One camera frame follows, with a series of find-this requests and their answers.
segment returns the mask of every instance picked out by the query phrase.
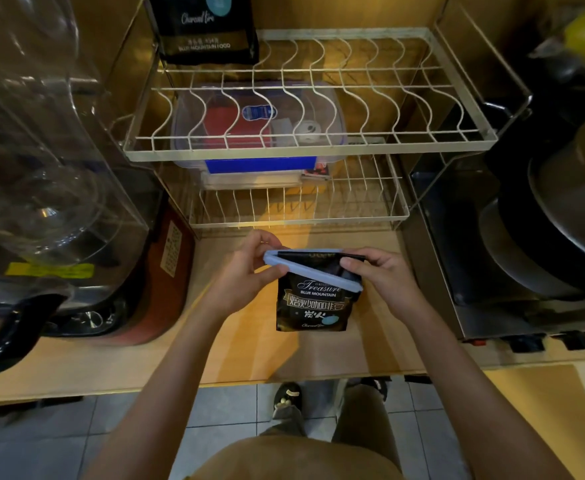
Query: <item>hanging coffee bag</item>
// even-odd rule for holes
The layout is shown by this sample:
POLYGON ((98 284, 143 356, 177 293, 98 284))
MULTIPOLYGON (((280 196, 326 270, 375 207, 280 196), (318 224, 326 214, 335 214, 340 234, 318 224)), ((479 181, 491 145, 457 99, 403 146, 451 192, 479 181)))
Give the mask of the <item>hanging coffee bag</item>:
POLYGON ((285 264, 290 269, 279 278, 277 330, 345 330, 352 304, 363 287, 361 276, 345 270, 339 260, 346 256, 363 261, 364 257, 338 250, 268 252, 276 253, 278 259, 265 257, 266 263, 285 264))
POLYGON ((160 56, 170 64, 256 64, 250 0, 145 0, 160 56))

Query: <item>floor tile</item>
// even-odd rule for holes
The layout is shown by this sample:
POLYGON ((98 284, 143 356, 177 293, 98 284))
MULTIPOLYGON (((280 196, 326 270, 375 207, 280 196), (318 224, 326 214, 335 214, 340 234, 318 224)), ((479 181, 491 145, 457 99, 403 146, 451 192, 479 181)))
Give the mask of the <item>floor tile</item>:
POLYGON ((415 413, 390 413, 388 417, 406 480, 428 480, 428 467, 415 413))
POLYGON ((95 400, 95 396, 86 396, 75 403, 56 404, 0 417, 0 441, 84 436, 89 430, 95 400))
POLYGON ((201 387, 188 426, 254 423, 256 420, 256 386, 201 387))
POLYGON ((0 480, 76 480, 86 437, 0 442, 0 480))
POLYGON ((186 428, 169 480, 183 480, 219 450, 255 434, 254 423, 186 428))
POLYGON ((91 435, 86 441, 86 450, 84 450, 84 457, 81 459, 80 476, 84 473, 86 468, 91 464, 97 453, 101 451, 102 446, 106 443, 108 435, 91 435))
POLYGON ((389 413, 413 410, 410 386, 404 380, 404 376, 393 376, 392 381, 388 382, 388 397, 385 406, 389 413))
MULTIPOLYGON (((333 395, 336 381, 300 382, 304 418, 326 418, 335 415, 333 395)), ((280 384, 257 385, 257 421, 269 421, 273 416, 273 400, 280 384)))
MULTIPOLYGON (((278 420, 272 420, 269 422, 257 423, 257 435, 263 433, 266 429, 279 424, 278 420)), ((304 428, 306 435, 314 440, 330 441, 335 434, 336 419, 330 418, 315 418, 306 419, 304 421, 304 428)))
POLYGON ((416 382, 409 384, 415 411, 443 409, 439 394, 432 384, 418 384, 416 382))
POLYGON ((432 480, 469 479, 457 435, 444 410, 417 411, 425 459, 432 480))
POLYGON ((127 392, 97 396, 97 406, 90 425, 90 434, 110 433, 126 415, 138 394, 138 392, 127 392))

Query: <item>white wire dish rack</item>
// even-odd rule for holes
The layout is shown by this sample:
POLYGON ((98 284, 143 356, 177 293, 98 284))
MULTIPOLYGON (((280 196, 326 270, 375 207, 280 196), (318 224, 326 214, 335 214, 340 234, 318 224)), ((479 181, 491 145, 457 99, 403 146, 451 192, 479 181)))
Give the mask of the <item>white wire dish rack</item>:
POLYGON ((196 174, 161 164, 160 178, 193 229, 394 222, 408 217, 390 155, 354 155, 328 165, 329 180, 293 187, 205 190, 196 174))
POLYGON ((124 142, 128 158, 474 152, 488 150, 497 140, 441 33, 435 37, 427 28, 339 29, 261 31, 259 36, 261 60, 252 68, 165 66, 156 57, 124 142), (277 101, 270 96, 273 90, 281 92, 277 101), (244 96, 270 108, 252 136, 237 131, 244 96), (210 135, 206 116, 212 111, 210 101, 219 97, 227 98, 236 117, 210 135), (174 132, 180 101, 187 103, 194 122, 174 132), (308 138, 305 123, 313 119, 317 101, 327 109, 317 134, 308 138), (275 124, 283 106, 294 115, 288 126, 275 124), (458 120, 452 129, 438 129, 453 106, 458 120), (422 114, 417 124, 415 109, 422 114))

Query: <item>forearm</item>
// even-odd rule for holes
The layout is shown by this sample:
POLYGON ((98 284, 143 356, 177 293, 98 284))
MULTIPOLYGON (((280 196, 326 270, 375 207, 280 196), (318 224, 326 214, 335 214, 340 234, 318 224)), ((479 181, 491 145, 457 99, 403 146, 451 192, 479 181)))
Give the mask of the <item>forearm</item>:
POLYGON ((430 305, 408 322, 466 457, 479 478, 572 478, 490 382, 430 305))
POLYGON ((91 465, 86 480, 166 479, 225 317, 197 307, 91 465))

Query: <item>foot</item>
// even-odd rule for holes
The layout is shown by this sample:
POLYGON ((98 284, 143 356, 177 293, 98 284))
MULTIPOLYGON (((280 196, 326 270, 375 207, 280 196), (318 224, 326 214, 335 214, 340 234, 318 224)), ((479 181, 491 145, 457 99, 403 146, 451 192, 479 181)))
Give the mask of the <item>foot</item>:
POLYGON ((386 402, 388 397, 388 382, 391 382, 390 377, 365 377, 361 379, 360 384, 364 384, 370 387, 374 387, 383 396, 383 402, 386 402))
POLYGON ((301 387, 296 382, 282 384, 275 394, 275 410, 284 406, 295 406, 301 412, 301 387))

